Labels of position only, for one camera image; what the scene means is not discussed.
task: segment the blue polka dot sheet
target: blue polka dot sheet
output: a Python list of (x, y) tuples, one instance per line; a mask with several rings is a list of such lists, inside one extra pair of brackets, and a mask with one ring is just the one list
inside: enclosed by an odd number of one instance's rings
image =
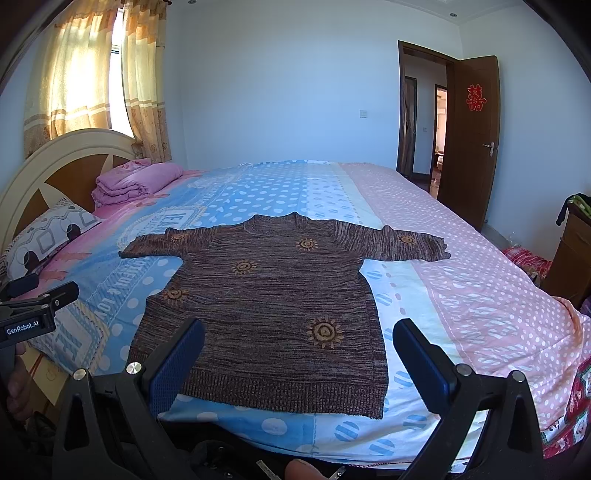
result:
[[(68, 372), (121, 372), (142, 319), (146, 298), (158, 294), (181, 265), (176, 257), (119, 258), (132, 240), (173, 227), (234, 225), (255, 214), (298, 212), (311, 219), (383, 224), (354, 181), (336, 163), (285, 161), (243, 164), (201, 177), (181, 178), (148, 201), (126, 205), (69, 244), (48, 267), (41, 289), (75, 281), (77, 302), (61, 309), (57, 329), (31, 343)], [(167, 420), (212, 421), (263, 449), (336, 463), (405, 468), (432, 434), (438, 418), (427, 411), (392, 345), (392, 328), (410, 317), (460, 362), (427, 289), (410, 262), (365, 260), (384, 333), (389, 389), (382, 420), (339, 414), (295, 414), (219, 404), (178, 395)], [(478, 415), (454, 468), (461, 470), (482, 428)]]

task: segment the window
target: window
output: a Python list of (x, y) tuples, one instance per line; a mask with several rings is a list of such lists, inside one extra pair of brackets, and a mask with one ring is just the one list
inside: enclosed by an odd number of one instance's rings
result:
[(123, 96), (123, 78), (121, 76), (121, 42), (123, 41), (123, 9), (117, 12), (113, 27), (111, 45), (111, 66), (109, 67), (109, 104), (111, 105), (111, 128), (125, 135), (134, 137), (127, 117)]

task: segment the headboard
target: headboard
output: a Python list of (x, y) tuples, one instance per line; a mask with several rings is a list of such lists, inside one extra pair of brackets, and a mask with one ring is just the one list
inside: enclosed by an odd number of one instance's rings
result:
[(43, 145), (25, 162), (0, 195), (2, 251), (29, 223), (67, 197), (89, 212), (96, 178), (135, 158), (135, 140), (102, 128), (86, 128)]

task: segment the sweater collar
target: sweater collar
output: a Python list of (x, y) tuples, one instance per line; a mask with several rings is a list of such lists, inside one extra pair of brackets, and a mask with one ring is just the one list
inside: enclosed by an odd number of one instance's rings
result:
[(244, 222), (244, 230), (255, 235), (281, 235), (282, 233), (300, 232), (306, 229), (308, 217), (292, 212), (282, 217), (255, 215)]

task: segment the wooden cabinet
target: wooden cabinet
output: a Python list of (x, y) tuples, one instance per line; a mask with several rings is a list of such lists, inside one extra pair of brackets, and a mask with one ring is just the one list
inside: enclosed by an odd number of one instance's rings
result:
[(564, 235), (541, 285), (546, 293), (570, 300), (577, 310), (591, 296), (590, 223), (577, 207), (569, 206)]

